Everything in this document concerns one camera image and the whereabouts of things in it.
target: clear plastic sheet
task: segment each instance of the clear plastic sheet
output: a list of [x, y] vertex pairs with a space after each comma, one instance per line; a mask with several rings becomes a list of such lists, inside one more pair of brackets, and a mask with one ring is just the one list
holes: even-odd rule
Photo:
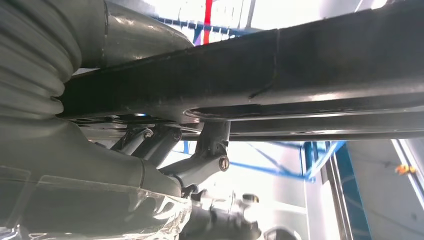
[[175, 239], [191, 201], [0, 166], [0, 240]]

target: black metal beam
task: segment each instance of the black metal beam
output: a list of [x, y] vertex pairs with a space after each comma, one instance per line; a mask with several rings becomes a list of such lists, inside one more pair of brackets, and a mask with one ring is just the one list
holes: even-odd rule
[[366, 116], [423, 110], [424, 31], [414, 27], [421, 22], [424, 2], [409, 0], [89, 72], [66, 84], [60, 116], [255, 119], [240, 124], [261, 128], [264, 119], [288, 118], [275, 130], [298, 133], [356, 116], [357, 125], [342, 134], [375, 133], [356, 130], [367, 126]]

